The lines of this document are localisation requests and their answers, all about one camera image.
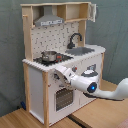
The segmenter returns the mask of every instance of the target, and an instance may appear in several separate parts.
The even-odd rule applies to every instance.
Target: oven door
[[[67,90],[58,80],[49,87],[50,125],[79,109],[79,91]]]

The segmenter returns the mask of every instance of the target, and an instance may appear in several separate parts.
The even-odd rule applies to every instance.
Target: silver pot
[[[55,61],[56,60],[56,54],[57,52],[55,51],[44,51],[42,52],[42,59],[44,61]]]

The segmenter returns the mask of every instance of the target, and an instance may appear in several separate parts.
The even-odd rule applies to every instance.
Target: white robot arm
[[[70,90],[78,89],[89,98],[100,98],[109,100],[124,100],[128,98],[128,78],[123,79],[117,89],[113,92],[102,91],[97,86],[98,73],[87,70],[81,76],[76,75],[71,68],[57,66],[56,73],[63,85]]]

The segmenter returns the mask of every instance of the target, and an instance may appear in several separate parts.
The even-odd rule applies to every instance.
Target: toy sink
[[[87,54],[89,52],[94,52],[94,49],[86,48],[86,47],[78,47],[78,48],[73,48],[73,49],[68,49],[65,51],[65,53],[72,54],[75,56],[80,56]]]

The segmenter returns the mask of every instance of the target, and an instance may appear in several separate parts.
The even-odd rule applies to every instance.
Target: wooden frame
[[[103,74],[103,65],[104,65],[104,53],[102,53],[102,63],[101,63],[101,75],[100,75],[100,86],[101,89],[101,81],[102,81],[102,74]]]
[[[23,15],[23,31],[24,31],[26,59],[33,61],[31,29],[35,27],[33,21],[37,19],[39,16],[42,16],[40,12],[41,6],[53,5],[54,11],[57,11],[54,13],[56,13],[57,16],[65,19],[65,23],[79,21],[79,33],[82,34],[83,41],[78,41],[78,46],[84,47],[85,29],[86,29],[85,20],[87,20],[89,3],[90,2],[44,3],[44,4],[25,4],[25,5],[22,4],[21,6],[22,6],[22,15]]]
[[[43,76],[44,127],[49,128],[48,72],[42,72],[42,76]]]
[[[29,89],[29,74],[28,65],[23,63],[24,66],[24,81],[25,81],[25,94],[26,94],[26,111],[30,111],[30,89]]]

